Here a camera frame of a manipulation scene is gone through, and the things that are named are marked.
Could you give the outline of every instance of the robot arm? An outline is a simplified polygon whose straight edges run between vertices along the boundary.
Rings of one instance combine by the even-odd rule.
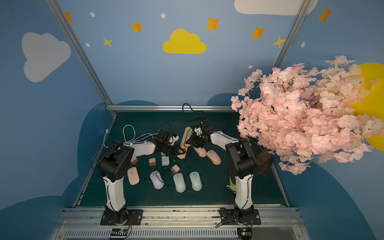
[[[186,142],[193,147],[203,147],[210,142],[226,150],[229,160],[230,178],[236,183],[235,217],[239,221],[253,213],[252,178],[256,168],[256,157],[246,138],[232,138],[222,131],[215,131],[208,120],[193,129]]]
[[[101,225],[124,225],[127,221],[126,200],[124,198],[123,180],[131,159],[142,155],[161,152],[165,156],[177,156],[185,151],[176,144],[179,137],[160,129],[154,142],[119,143],[109,147],[99,164],[107,193],[107,204]]]

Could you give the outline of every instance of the metal rail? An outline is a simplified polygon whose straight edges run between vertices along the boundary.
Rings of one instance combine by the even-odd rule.
[[[218,229],[215,226],[221,222],[218,210],[221,207],[233,209],[233,205],[202,205],[202,206],[144,206],[129,207],[128,209],[143,209],[141,225],[134,229],[184,229],[208,228]],[[298,208],[285,207],[276,204],[255,205],[262,221],[260,227],[293,227],[297,234],[303,234],[305,225]],[[101,226],[101,214],[104,208],[66,208],[58,219],[51,240],[63,238],[67,231],[102,231],[111,230],[118,226]],[[223,228],[237,228],[243,225],[225,225]]]
[[[195,111],[204,112],[232,112],[231,106],[191,106]],[[107,105],[108,111],[134,112],[134,111],[157,111],[157,112],[181,112],[182,106],[158,106],[158,105]],[[188,106],[184,106],[184,112],[192,112]]]

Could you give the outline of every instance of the white cloud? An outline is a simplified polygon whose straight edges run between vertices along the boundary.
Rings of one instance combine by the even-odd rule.
[[[27,58],[24,64],[25,76],[34,83],[46,78],[71,56],[70,46],[49,33],[24,34],[22,48]]]
[[[235,9],[243,14],[296,15],[302,0],[235,0]],[[309,14],[318,0],[312,0]]]

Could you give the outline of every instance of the light blue mouse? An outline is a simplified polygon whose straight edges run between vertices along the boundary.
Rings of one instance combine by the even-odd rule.
[[[191,178],[193,190],[196,192],[200,191],[203,187],[203,184],[201,184],[200,174],[198,172],[192,172],[189,174],[189,178]]]
[[[184,192],[187,186],[184,182],[183,174],[177,173],[173,175],[173,181],[175,182],[175,187],[177,192]]]

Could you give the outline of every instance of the pink flower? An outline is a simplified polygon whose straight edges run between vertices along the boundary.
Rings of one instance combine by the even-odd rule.
[[[349,152],[339,152],[339,153],[334,153],[333,157],[336,158],[338,162],[352,162],[353,157]]]
[[[339,101],[337,100],[328,100],[328,98],[323,97],[319,100],[320,103],[323,104],[323,109],[325,108],[334,108],[339,104]]]
[[[239,90],[239,95],[245,96],[251,88],[242,88]]]
[[[337,121],[339,127],[349,127],[351,129],[357,128],[360,126],[359,121],[354,115],[344,115]]]
[[[364,138],[384,135],[381,119],[354,116],[355,110],[349,107],[369,94],[361,69],[352,65],[347,72],[342,67],[352,61],[335,58],[327,61],[331,68],[321,71],[306,71],[302,63],[285,70],[274,68],[268,76],[257,70],[244,79],[239,95],[245,96],[259,81],[260,98],[231,99],[232,109],[240,114],[240,136],[255,137],[259,145],[275,152],[284,171],[301,174],[310,167],[313,154],[320,154],[319,163],[334,158],[354,162],[373,148],[363,143]],[[322,79],[312,77],[318,74]]]
[[[299,100],[299,97],[300,97],[300,93],[298,90],[295,90],[291,93],[289,93],[286,98],[287,100],[294,100],[294,101],[298,101]]]
[[[232,102],[232,105],[231,105],[232,110],[235,110],[237,112],[237,109],[241,107],[239,97],[238,96],[232,97],[231,102]]]

